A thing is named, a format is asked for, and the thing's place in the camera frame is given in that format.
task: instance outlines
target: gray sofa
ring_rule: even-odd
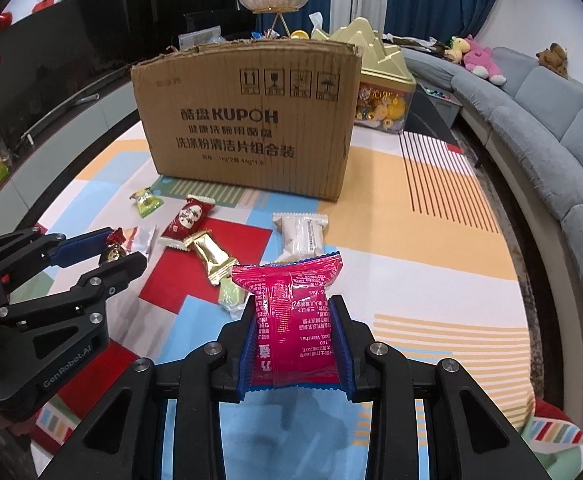
[[[463,104],[525,215],[558,314],[565,411],[583,428],[583,85],[507,48],[492,54],[507,77],[500,88],[445,60],[404,53],[415,76]]]

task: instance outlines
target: white snack package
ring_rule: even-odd
[[[283,254],[276,263],[298,262],[324,254],[323,230],[329,220],[319,213],[274,213],[274,223],[283,233]]]

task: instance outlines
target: pink candy wrapper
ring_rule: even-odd
[[[325,286],[340,253],[284,266],[234,266],[232,279],[254,294],[258,344],[252,386],[336,384]]]

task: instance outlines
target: table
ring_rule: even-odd
[[[140,219],[128,197],[152,184],[165,205]],[[460,361],[516,428],[530,418],[523,300],[505,240],[460,148],[417,133],[394,136],[355,127],[341,197],[329,203],[159,177],[136,124],[78,175],[40,223],[67,236],[103,226],[158,224],[162,230],[191,192],[217,199],[207,227],[244,264],[271,262],[280,254],[274,211],[327,214],[327,250],[340,250],[344,262],[328,294],[342,294],[353,319],[409,358]],[[66,290],[96,265],[92,259],[49,269],[13,301]],[[216,304],[217,294],[194,254],[155,246],[145,275],[108,301],[110,347],[60,392],[62,402],[46,407],[51,415],[39,420],[39,437],[62,442],[136,356],[168,362],[215,339],[230,321]],[[425,415],[421,403],[415,409],[426,464]],[[171,405],[164,478],[171,477],[173,415]],[[359,480],[370,418],[371,406],[351,404],[338,391],[250,393],[239,406],[221,407],[228,478]],[[58,429],[58,420],[65,430]]]

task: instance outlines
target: yellow candy in box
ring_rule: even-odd
[[[366,18],[356,18],[331,36],[315,28],[311,38],[341,41],[364,48],[354,123],[392,134],[401,133],[416,82],[400,47],[383,44]]]

